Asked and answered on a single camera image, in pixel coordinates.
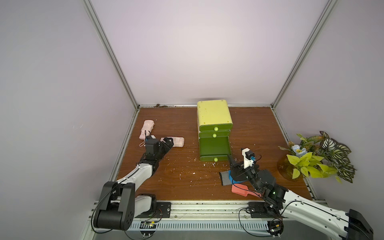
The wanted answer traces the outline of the pink umbrella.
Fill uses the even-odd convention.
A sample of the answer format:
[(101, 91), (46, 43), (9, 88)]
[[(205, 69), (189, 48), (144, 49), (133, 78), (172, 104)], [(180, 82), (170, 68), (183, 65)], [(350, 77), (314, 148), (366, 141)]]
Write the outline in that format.
[(146, 137), (151, 135), (154, 125), (155, 125), (155, 122), (153, 120), (144, 121), (143, 127), (141, 129), (141, 134), (139, 136), (139, 139), (142, 140), (142, 142), (139, 144), (140, 147), (145, 145)]
[(185, 144), (185, 139), (183, 137), (169, 137), (173, 138), (174, 146), (173, 148), (182, 148)]

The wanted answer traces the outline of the yellow-green drawer cabinet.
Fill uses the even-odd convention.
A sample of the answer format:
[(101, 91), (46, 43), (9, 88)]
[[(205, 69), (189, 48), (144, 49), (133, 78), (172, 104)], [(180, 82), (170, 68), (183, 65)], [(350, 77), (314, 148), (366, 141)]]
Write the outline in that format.
[(227, 101), (199, 101), (197, 121), (200, 161), (227, 161), (232, 154), (229, 137), (233, 128)]

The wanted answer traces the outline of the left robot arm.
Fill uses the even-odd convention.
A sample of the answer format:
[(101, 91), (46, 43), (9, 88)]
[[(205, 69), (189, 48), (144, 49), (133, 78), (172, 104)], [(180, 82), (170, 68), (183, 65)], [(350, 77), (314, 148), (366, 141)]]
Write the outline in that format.
[(102, 232), (96, 229), (105, 229), (105, 233), (112, 230), (126, 231), (135, 217), (156, 210), (155, 195), (137, 196), (136, 191), (155, 174), (160, 161), (174, 146), (174, 140), (168, 137), (158, 140), (149, 136), (145, 142), (146, 151), (136, 167), (121, 179), (104, 184), (91, 216), (91, 226), (97, 234)]

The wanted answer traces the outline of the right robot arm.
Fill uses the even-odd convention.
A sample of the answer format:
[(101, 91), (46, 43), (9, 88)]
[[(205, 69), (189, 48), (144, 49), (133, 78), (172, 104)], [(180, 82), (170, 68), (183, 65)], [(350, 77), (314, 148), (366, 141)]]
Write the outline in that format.
[(289, 218), (322, 232), (333, 240), (372, 240), (374, 231), (364, 216), (310, 201), (280, 186), (268, 170), (259, 170), (255, 154), (246, 149), (243, 162), (228, 155), (230, 176), (234, 182), (248, 181), (252, 193), (261, 198), (265, 212), (278, 219)]

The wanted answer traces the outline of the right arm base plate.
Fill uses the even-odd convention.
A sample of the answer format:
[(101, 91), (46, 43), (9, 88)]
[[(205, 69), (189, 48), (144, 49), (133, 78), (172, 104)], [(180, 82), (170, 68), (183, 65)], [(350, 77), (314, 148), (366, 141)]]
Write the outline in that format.
[(265, 202), (248, 202), (246, 212), (252, 218), (282, 218), (280, 212)]

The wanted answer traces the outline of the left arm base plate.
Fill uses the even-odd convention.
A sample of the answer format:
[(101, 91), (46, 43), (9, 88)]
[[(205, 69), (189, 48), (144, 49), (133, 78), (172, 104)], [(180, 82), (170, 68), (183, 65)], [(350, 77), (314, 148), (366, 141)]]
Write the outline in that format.
[(168, 219), (171, 217), (171, 202), (157, 202), (156, 208), (152, 211), (141, 213), (140, 215), (135, 216), (135, 219)]

